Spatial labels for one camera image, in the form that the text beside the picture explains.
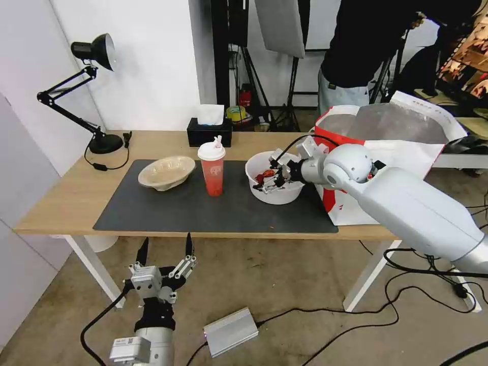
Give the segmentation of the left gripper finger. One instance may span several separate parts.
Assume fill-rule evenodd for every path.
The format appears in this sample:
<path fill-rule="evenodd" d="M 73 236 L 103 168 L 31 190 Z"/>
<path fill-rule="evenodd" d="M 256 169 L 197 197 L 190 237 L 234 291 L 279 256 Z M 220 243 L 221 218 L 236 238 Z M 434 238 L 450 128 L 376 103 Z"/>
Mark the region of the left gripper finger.
<path fill-rule="evenodd" d="M 138 270 L 139 268 L 146 266 L 148 247 L 149 247 L 149 237 L 146 237 L 141 247 L 137 251 L 135 263 L 129 265 L 130 271 L 135 271 Z"/>
<path fill-rule="evenodd" d="M 196 265 L 197 265 L 197 258 L 195 256 L 194 245 L 192 242 L 191 234 L 188 233 L 186 238 L 185 256 L 169 273 L 169 278 L 187 279 L 193 272 Z"/>

